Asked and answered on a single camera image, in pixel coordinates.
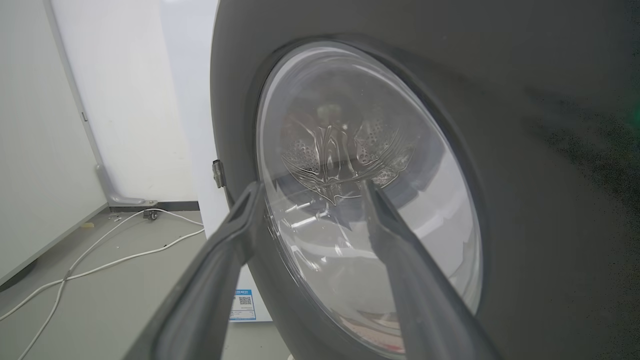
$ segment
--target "blue label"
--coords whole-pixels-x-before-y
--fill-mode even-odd
[[[252,321],[255,320],[255,308],[253,307],[253,294],[251,289],[236,289],[231,313],[231,321]]]

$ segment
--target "metal bracket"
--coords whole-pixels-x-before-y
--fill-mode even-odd
[[[104,195],[107,197],[109,206],[111,206],[112,208],[157,205],[158,201],[155,200],[147,201],[145,199],[139,199],[136,197],[125,197],[116,192],[116,189],[113,186],[111,178],[109,177],[109,174],[107,173],[104,165],[96,165],[95,171],[98,173],[98,178],[100,179],[100,184],[102,185],[102,189],[104,190]]]

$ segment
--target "caster wheel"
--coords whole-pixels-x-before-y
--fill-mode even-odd
[[[142,217],[153,221],[158,218],[158,210],[154,210],[154,209],[145,210],[145,212],[142,213]]]

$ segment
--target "electrical cord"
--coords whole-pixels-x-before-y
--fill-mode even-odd
[[[196,225],[200,225],[203,226],[200,222],[195,222],[193,220],[190,220],[186,217],[182,217],[180,215],[174,214],[174,213],[170,213],[167,210],[163,210],[163,209],[154,209],[154,210],[158,210],[158,211],[162,211],[163,213],[167,213],[169,215],[173,215],[175,217],[179,217],[183,220],[186,220],[188,222],[191,222],[192,224],[196,224]],[[24,304],[26,304],[27,302],[29,302],[29,300],[33,299],[33,297],[35,297],[36,295],[38,295],[39,293],[41,293],[42,291],[44,291],[47,288],[50,288],[51,286],[60,284],[60,288],[58,289],[58,295],[56,296],[56,301],[53,304],[53,308],[51,309],[51,312],[49,313],[49,316],[47,317],[47,319],[45,320],[45,322],[42,324],[42,326],[40,327],[40,330],[38,330],[38,332],[36,333],[36,335],[33,337],[33,339],[31,340],[31,342],[29,343],[29,345],[27,346],[27,348],[23,351],[22,355],[20,355],[20,357],[18,358],[18,360],[23,360],[24,357],[27,355],[27,353],[29,352],[29,350],[31,350],[31,348],[33,347],[33,344],[35,344],[36,340],[40,337],[40,334],[42,333],[42,331],[45,329],[45,327],[47,327],[47,324],[49,324],[49,321],[51,321],[51,318],[53,317],[53,314],[56,312],[56,309],[58,308],[58,304],[60,303],[60,298],[62,297],[62,289],[65,286],[65,283],[69,280],[72,279],[77,279],[79,277],[82,276],[87,276],[89,274],[92,274],[94,272],[98,272],[100,270],[106,269],[108,267],[111,267],[113,265],[117,265],[121,262],[133,259],[133,258],[137,258],[139,256],[144,256],[144,255],[149,255],[149,254],[154,254],[156,252],[160,252],[162,250],[166,250],[169,249],[170,247],[174,246],[175,244],[177,244],[178,242],[189,238],[191,236],[200,234],[204,231],[204,229],[201,229],[199,231],[196,231],[195,233],[191,233],[191,234],[187,234],[185,236],[182,236],[180,238],[178,238],[177,240],[171,242],[170,244],[161,247],[160,249],[155,249],[155,250],[150,250],[150,251],[145,251],[145,252],[141,252],[139,254],[135,254],[135,255],[130,255],[127,256],[125,258],[122,259],[118,259],[116,261],[112,261],[108,264],[99,266],[93,270],[89,270],[87,272],[83,272],[81,274],[78,275],[73,275],[71,276],[71,273],[73,272],[73,270],[76,268],[76,266],[80,263],[80,261],[82,261],[82,259],[84,259],[84,257],[89,254],[89,252],[91,252],[91,250],[93,248],[95,248],[98,243],[100,243],[100,241],[102,241],[104,238],[106,238],[109,234],[111,234],[111,232],[113,232],[115,229],[118,229],[122,224],[126,223],[128,220],[130,220],[131,218],[135,217],[136,215],[142,214],[144,212],[143,211],[139,211],[133,215],[131,215],[130,217],[126,218],[125,220],[123,220],[121,223],[119,223],[118,225],[116,225],[113,229],[109,230],[105,235],[102,235],[98,241],[96,241],[93,245],[91,245],[91,247],[89,247],[89,249],[87,249],[82,255],[80,255],[80,257],[73,263],[73,265],[71,265],[71,267],[69,268],[69,270],[67,270],[67,273],[65,274],[64,278],[60,279],[60,280],[56,280],[56,281],[52,281],[49,284],[45,284],[41,287],[39,287],[38,289],[36,289],[33,293],[31,293],[28,297],[26,297],[22,302],[20,302],[20,304],[16,305],[13,309],[9,310],[8,313],[4,314],[3,316],[0,316],[0,321],[8,318],[11,314],[13,314],[14,312],[16,312],[18,309],[20,309]]]

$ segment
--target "washing machine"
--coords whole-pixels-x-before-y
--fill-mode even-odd
[[[239,261],[292,356],[416,359],[406,330],[438,306],[470,325],[422,347],[479,334],[490,349],[451,359],[640,356],[638,15],[604,0],[222,0],[215,171],[230,222],[265,200]],[[372,227],[375,193],[402,229]],[[411,238],[445,284],[425,290],[414,254],[380,236]],[[424,312],[399,302],[413,288],[455,299]]]

